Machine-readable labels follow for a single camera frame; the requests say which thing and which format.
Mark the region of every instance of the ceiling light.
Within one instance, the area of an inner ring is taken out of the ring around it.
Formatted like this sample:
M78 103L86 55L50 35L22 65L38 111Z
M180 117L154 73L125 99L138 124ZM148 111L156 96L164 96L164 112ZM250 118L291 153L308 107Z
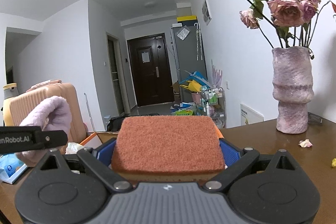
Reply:
M144 6L146 7L146 8L150 8L150 7L153 7L153 6L155 6L156 5L156 2L155 1L149 1L149 2L146 2L145 4L144 4Z

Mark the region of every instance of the sponge abrasive pad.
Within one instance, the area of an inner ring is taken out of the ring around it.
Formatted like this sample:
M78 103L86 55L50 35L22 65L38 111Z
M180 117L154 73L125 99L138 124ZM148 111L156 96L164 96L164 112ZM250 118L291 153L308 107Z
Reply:
M209 117L128 117L118 134L112 169L135 181L203 181L224 170Z

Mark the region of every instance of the refrigerator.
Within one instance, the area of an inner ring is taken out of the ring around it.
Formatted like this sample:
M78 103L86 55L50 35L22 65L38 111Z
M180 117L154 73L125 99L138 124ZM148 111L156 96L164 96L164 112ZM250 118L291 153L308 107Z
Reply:
M199 57L197 60L196 26L188 26L190 32L183 40L177 36L178 31L181 30L181 28L182 27L170 28L178 81L180 82L189 76L186 71L190 73L199 71L207 79L204 50L202 49L203 57L201 58L200 46ZM193 101L190 92L181 87L180 96L182 102L189 103Z

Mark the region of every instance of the pink textured vase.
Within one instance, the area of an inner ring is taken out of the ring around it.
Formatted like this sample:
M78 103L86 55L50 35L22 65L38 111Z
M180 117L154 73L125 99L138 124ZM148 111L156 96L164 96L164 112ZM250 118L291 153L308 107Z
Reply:
M274 48L273 97L279 101L277 130L300 134L307 130L307 103L314 97L309 50Z

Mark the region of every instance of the yellow bottle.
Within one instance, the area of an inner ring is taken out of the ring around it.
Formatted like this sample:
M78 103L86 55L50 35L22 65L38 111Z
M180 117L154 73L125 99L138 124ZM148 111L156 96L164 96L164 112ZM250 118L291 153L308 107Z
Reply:
M5 122L5 126L9 127L14 125L11 111L9 109L9 104L14 97L19 95L16 83L4 85L3 92L4 92L4 101L2 109L3 121Z

